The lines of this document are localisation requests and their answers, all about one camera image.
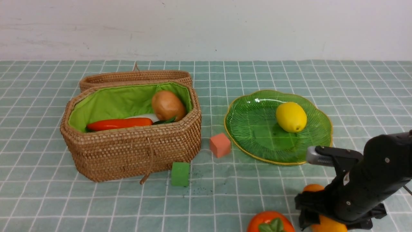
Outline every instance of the orange sponge cube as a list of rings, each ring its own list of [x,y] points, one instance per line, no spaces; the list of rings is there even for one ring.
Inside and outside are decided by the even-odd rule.
[[[224,133],[210,138],[210,150],[217,157],[223,157],[230,153],[231,143]]]

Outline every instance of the white wall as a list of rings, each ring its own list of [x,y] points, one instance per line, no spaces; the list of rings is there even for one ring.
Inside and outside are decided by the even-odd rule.
[[[412,60],[412,0],[0,0],[0,59]]]

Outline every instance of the orange fruit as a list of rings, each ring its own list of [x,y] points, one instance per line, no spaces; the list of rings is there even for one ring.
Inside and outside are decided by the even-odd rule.
[[[303,191],[317,192],[324,190],[322,185],[310,184],[303,188]],[[319,215],[320,224],[311,225],[312,232],[348,232],[347,227],[339,222],[336,222],[328,217]]]

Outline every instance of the green leaf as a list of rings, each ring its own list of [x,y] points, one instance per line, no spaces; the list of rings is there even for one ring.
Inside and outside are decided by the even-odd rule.
[[[160,121],[154,122],[153,125],[172,123],[175,119],[176,117],[173,117],[169,120],[160,120]]]
[[[270,222],[270,228],[274,232],[281,232],[283,230],[283,222],[280,218],[275,218]]]
[[[269,224],[262,223],[259,225],[259,232],[273,232]]]

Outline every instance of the woven basket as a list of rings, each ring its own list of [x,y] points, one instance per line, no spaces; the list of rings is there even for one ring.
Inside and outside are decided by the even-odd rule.
[[[82,133],[68,124],[75,105],[97,90],[121,85],[165,83],[161,80],[107,83],[91,87],[68,102],[60,132],[71,152],[77,170],[95,182],[144,175],[170,170],[173,162],[190,162],[200,151],[201,110],[195,90],[190,93],[192,110],[180,121],[146,127]]]
[[[140,71],[137,63],[130,72],[100,73],[83,78],[79,82],[80,91],[83,92],[91,87],[103,86],[108,83],[126,83],[135,80],[162,80],[164,82],[175,80],[177,82],[192,86],[190,73],[179,70],[144,70]]]

